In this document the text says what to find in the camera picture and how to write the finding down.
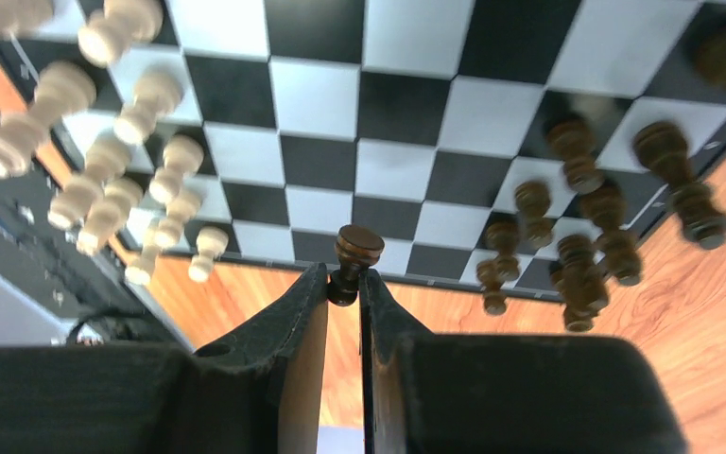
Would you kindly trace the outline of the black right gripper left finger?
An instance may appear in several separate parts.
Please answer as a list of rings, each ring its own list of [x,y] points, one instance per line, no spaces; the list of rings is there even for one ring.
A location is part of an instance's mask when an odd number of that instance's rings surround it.
[[[0,453],[313,453],[328,270],[189,353],[157,342],[0,347]]]

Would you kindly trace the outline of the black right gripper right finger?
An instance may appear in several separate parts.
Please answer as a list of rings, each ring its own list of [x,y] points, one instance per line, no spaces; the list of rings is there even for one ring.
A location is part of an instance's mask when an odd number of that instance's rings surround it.
[[[359,284],[369,453],[685,453],[645,356],[614,337],[436,334]]]

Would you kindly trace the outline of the dark chess piece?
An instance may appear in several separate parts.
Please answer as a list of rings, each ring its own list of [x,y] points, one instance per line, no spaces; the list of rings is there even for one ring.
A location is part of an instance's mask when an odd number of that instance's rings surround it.
[[[339,268],[330,274],[328,300],[337,306],[352,305],[361,272],[375,265],[384,249],[383,238],[368,228],[355,224],[341,227],[335,243]]]

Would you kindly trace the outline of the black white chessboard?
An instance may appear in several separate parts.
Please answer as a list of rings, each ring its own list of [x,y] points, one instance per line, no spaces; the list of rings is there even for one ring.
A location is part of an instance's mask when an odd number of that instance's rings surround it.
[[[619,186],[622,224],[647,236],[666,217],[664,183],[632,137],[678,125],[705,173],[726,155],[726,92],[690,55],[726,23],[726,1],[164,1],[159,35],[107,68],[88,65],[78,30],[103,5],[60,1],[36,33],[0,42],[0,62],[30,96],[54,61],[85,66],[97,96],[55,141],[74,166],[112,130],[138,78],[160,65],[183,98],[135,148],[147,185],[175,134],[203,149],[186,180],[203,203],[171,252],[225,231],[227,261],[337,264],[338,229],[384,238],[390,279],[473,290],[491,257],[488,226],[515,215],[515,188],[547,183],[556,238],[597,237],[546,135],[580,120],[598,170]]]

